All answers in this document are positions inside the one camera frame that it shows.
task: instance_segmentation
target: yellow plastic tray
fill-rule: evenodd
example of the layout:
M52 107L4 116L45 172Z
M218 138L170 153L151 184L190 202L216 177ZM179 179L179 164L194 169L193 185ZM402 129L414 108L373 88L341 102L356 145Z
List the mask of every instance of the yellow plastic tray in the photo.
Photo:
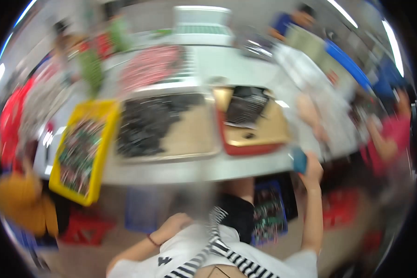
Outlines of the yellow plastic tray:
M76 106L69 118L67 129L74 126L78 121L84 118L92 118L96 120L106 118L105 126L102 130L102 140L93 162L88 194L87 196L79 194L78 192L67 188L61 182L59 155L63 151L63 141L65 140L67 132L63 133L59 148L56 152L56 158L54 160L49 179L50 190L83 206L90 206L99 199L100 184L102 174L104 172L105 159L107 157L110 142L114 138L114 132L116 130L119 117L120 104L116 101L87 101Z

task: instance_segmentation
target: blue phone case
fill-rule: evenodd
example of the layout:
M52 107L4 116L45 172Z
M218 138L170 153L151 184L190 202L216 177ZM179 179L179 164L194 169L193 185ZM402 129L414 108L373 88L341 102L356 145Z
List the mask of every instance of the blue phone case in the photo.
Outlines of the blue phone case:
M307 156L300 147L295 147L292 150L294 157L294 171L304 175L307 168Z

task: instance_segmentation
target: tiled floor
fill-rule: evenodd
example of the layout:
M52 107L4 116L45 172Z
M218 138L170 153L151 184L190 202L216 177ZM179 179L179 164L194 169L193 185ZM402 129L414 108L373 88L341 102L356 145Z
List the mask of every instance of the tiled floor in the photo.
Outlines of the tiled floor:
M161 203L167 208L172 193L161 191ZM118 225L109 232L101 247L77 247L59 243L59 251L42 252L52 272L65 278L103 278L109 261L119 252L132 246L144 238L142 233L134 233L124 229L123 216L126 188L103 187L101 190L100 207L105 213L117 219ZM303 212L302 197L297 194L300 217L290 221L289 232L282 236L278 243L267 244L262 250L272 256L285 259L300 248ZM377 219L377 209L368 198L360 192L358 214L355 222L343 228L325 231L323 249L318 260L320 277L327 277L335 267L354 256L359 250L363 234Z

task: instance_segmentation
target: white table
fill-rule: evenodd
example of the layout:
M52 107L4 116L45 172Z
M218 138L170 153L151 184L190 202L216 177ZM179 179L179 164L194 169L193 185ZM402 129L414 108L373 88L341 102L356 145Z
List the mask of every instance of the white table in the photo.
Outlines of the white table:
M295 99L300 89L278 65L246 58L232 47L188 46L188 51L193 54L196 63L195 82L199 86L197 91L211 93L204 84L214 76L225 77L229 85L264 86L271 89L289 121L294 143L304 150L315 152L323 160L321 147L313 136L311 127L297 117ZM105 62L106 80L99 98L115 96L119 90L117 81L119 72L124 68L123 63L135 54L121 54ZM85 99L84 90L80 92L79 89L82 86L83 84L77 85L77 94L53 117L56 128L62 126L61 122L65 125L74 106ZM39 143L35 169L43 178L49 178L50 165L53 163L60 137L60 134L54 136L48 160L45 159L45 147ZM221 148L218 155L197 161L122 164L117 160L115 147L112 145L107 154L102 183L108 186L171 185L260 176L291 170L292 160L288 154L289 148L286 146L276 152L256 156L229 156Z

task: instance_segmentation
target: hand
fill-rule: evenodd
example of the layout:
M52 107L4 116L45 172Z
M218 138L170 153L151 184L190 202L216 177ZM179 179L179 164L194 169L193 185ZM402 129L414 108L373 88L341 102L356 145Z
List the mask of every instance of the hand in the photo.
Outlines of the hand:
M375 125L374 119L372 117L367 118L366 128L368 129L369 133L371 133L374 130L377 130L377 125Z
M304 175L300 174L301 181L307 191L310 189L317 189L320 186L320 181L323 176L323 167L318 161L317 155L313 152L307 152L307 167Z
M193 222L187 214L178 213L170 216L156 232L150 235L156 244L162 244Z

